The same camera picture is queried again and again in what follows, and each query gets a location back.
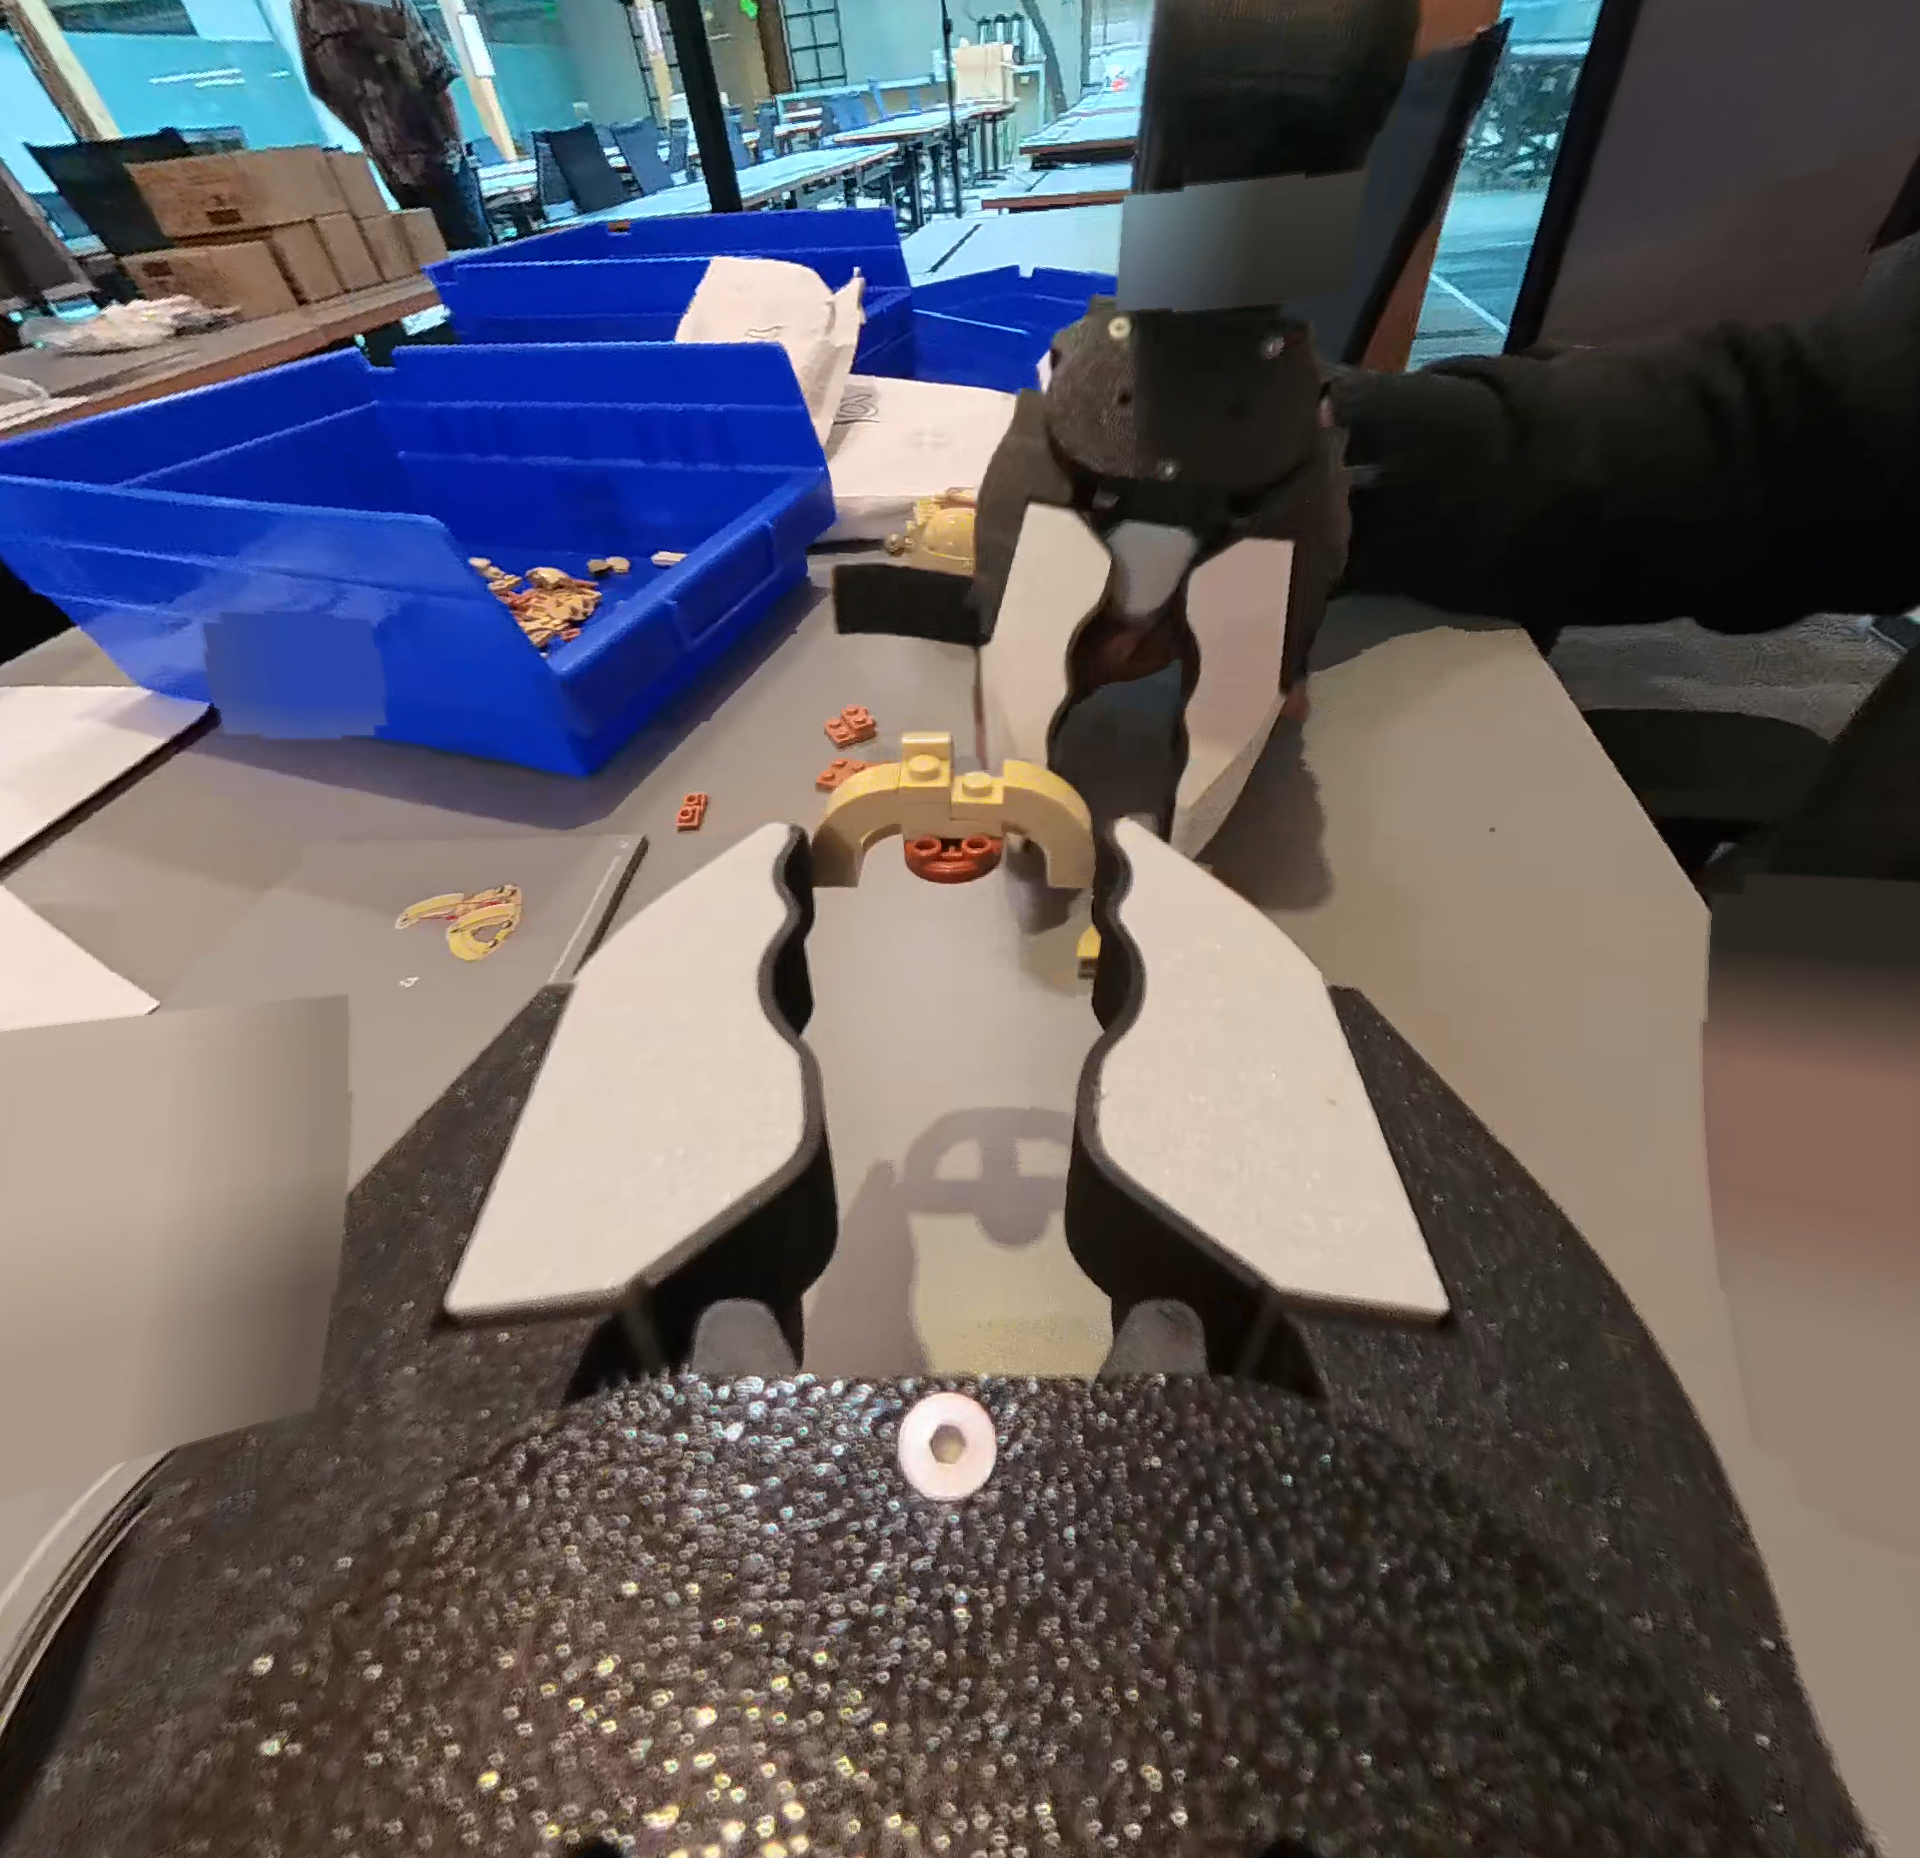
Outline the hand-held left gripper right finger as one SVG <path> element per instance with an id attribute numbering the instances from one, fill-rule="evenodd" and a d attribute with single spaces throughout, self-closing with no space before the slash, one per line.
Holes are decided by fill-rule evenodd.
<path id="1" fill-rule="evenodd" d="M 1068 1249 L 1114 1324 L 1179 1304 L 1209 1356 L 1271 1356 L 1295 1317 L 1441 1325 L 1448 1292 L 1312 959 L 1137 819 L 1094 875 Z"/>

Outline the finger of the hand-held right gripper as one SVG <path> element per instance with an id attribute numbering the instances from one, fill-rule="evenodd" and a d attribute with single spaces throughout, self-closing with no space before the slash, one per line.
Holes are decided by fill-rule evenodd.
<path id="1" fill-rule="evenodd" d="M 1025 509 L 994 629 L 977 656 L 984 761 L 1051 756 L 1073 701 L 1073 649 L 1098 618 L 1109 583 L 1109 551 L 1081 515 Z"/>
<path id="2" fill-rule="evenodd" d="M 1168 844 L 1198 858 L 1233 813 L 1282 711 L 1294 543 L 1240 540 L 1188 576 L 1197 678 Z"/>

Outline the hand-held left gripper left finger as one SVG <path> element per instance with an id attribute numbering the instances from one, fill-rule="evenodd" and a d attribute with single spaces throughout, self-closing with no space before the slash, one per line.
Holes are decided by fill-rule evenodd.
<path id="1" fill-rule="evenodd" d="M 806 839 L 772 821 L 581 964 L 445 1291 L 459 1325 L 619 1322 L 687 1356 L 713 1307 L 803 1355 L 833 1256 Z"/>

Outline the tan arch brick assembly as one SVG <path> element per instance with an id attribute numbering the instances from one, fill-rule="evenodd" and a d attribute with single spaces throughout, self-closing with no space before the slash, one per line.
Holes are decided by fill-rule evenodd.
<path id="1" fill-rule="evenodd" d="M 1028 761 L 962 769 L 947 732 L 905 734 L 893 761 L 832 793 L 810 840 L 813 886 L 855 887 L 866 855 L 889 839 L 926 886 L 992 877 L 1008 840 L 1040 855 L 1045 887 L 1085 890 L 1094 877 L 1092 817 L 1063 776 Z"/>

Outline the person's right forearm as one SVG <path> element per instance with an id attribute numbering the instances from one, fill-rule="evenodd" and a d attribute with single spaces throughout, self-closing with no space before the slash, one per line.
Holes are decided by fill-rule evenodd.
<path id="1" fill-rule="evenodd" d="M 1917 242 L 1800 322 L 1344 372 L 1341 591 L 1756 636 L 1917 601 Z"/>

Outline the grey desk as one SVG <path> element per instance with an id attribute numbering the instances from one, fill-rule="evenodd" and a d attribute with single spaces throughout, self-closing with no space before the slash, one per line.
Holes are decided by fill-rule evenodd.
<path id="1" fill-rule="evenodd" d="M 1715 1443 L 1743 1439 L 1701 1140 L 1710 916 L 1521 634 L 1348 601 L 1207 864 L 1363 991 L 1578 1225 Z M 172 988 L 316 845 L 643 836 L 619 918 L 817 795 L 823 720 L 971 722 L 971 659 L 841 639 L 820 589 L 571 781 L 378 741 L 210 731 L 9 869 L 112 971 Z M 710 800 L 675 833 L 689 790 Z M 1091 1369 L 1109 1328 L 1060 1225 L 1094 1034 L 1073 932 L 992 877 L 934 892 L 882 848 L 806 940 L 833 1179 L 804 1299 L 820 1374 Z"/>

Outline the tan round brick model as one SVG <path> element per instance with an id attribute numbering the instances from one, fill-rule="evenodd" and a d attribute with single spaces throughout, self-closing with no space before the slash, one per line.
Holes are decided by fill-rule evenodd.
<path id="1" fill-rule="evenodd" d="M 947 489 L 911 502 L 900 530 L 882 540 L 889 557 L 929 571 L 973 576 L 977 494 Z"/>

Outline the grey instruction booklet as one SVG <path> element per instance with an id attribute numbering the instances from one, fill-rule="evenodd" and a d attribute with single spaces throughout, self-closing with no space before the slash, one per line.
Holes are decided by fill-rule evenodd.
<path id="1" fill-rule="evenodd" d="M 378 1056 L 481 1046 L 561 980 L 639 850 L 635 836 L 316 845 L 166 1005 L 341 996 Z"/>

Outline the blue plastic bin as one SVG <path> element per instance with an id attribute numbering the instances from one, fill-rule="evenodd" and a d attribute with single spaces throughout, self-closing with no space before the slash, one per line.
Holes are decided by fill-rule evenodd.
<path id="1" fill-rule="evenodd" d="M 1092 300 L 1113 300 L 1109 273 L 1000 265 L 913 289 L 911 362 L 918 384 L 950 384 L 1017 397 L 1042 389 L 1060 333 Z"/>
<path id="2" fill-rule="evenodd" d="M 764 343 L 327 355 L 3 442 L 3 565 L 232 734 L 593 775 L 803 587 L 825 450 Z M 687 549 L 535 651 L 464 570 Z"/>
<path id="3" fill-rule="evenodd" d="M 663 343 L 716 257 L 798 264 L 827 289 L 859 280 L 853 370 L 918 377 L 907 260 L 882 209 L 577 222 L 450 254 L 426 276 L 466 343 Z"/>

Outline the black framed monitor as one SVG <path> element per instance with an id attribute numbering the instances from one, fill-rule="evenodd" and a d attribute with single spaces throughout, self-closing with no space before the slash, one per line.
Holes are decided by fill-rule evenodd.
<path id="1" fill-rule="evenodd" d="M 1445 215 L 1460 157 L 1500 67 L 1510 21 L 1417 56 L 1364 166 L 1356 261 L 1323 352 L 1357 365 L 1416 247 Z"/>

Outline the crumpled white paper bag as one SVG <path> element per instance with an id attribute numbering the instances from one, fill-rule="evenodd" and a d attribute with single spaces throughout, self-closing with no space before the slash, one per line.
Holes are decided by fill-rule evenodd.
<path id="1" fill-rule="evenodd" d="M 864 327 L 859 271 L 844 286 L 796 261 L 713 257 L 675 333 L 677 343 L 772 343 L 794 370 L 815 439 L 827 445 Z"/>

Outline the row of office tables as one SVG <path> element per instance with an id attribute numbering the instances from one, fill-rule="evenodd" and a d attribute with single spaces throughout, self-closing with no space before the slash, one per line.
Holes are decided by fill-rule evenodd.
<path id="1" fill-rule="evenodd" d="M 750 151 L 770 157 L 742 168 L 742 179 L 774 177 L 775 163 L 815 154 L 876 155 L 882 165 L 924 171 L 952 137 L 965 171 L 981 177 L 1010 163 L 1035 171 L 1094 165 L 1107 145 L 1127 145 L 1139 118 L 1145 42 L 1124 41 L 1091 61 L 1092 81 L 1062 101 L 1047 98 L 1043 61 L 1001 61 L 1000 42 L 957 45 L 920 77 L 882 81 L 868 91 L 852 87 L 778 101 L 781 119 L 763 132 L 742 129 Z"/>

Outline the pile of small bricks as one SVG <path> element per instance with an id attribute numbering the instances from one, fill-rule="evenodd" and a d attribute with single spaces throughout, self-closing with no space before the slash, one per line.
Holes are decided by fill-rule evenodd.
<path id="1" fill-rule="evenodd" d="M 512 618 L 540 652 L 581 641 L 590 629 L 636 627 L 657 603 L 660 583 L 689 557 L 687 549 L 649 553 L 588 553 L 567 565 L 519 562 L 508 566 L 489 553 L 466 553 L 464 570 Z"/>

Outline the wooden side table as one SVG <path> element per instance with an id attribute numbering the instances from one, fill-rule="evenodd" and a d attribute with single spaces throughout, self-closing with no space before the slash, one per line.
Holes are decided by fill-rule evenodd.
<path id="1" fill-rule="evenodd" d="M 203 334 L 178 334 L 134 352 L 6 355 L 3 382 L 35 388 L 40 397 L 3 391 L 2 436 L 60 428 L 117 407 L 229 384 L 419 316 L 445 320 L 445 305 L 425 276 Z"/>

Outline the stack of cardboard boxes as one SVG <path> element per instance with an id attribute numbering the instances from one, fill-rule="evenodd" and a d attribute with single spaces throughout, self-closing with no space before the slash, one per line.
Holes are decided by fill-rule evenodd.
<path id="1" fill-rule="evenodd" d="M 421 280 L 449 254 L 433 215 L 391 209 L 357 151 L 224 151 L 131 175 L 160 233 L 121 261 L 141 300 L 251 322 Z"/>

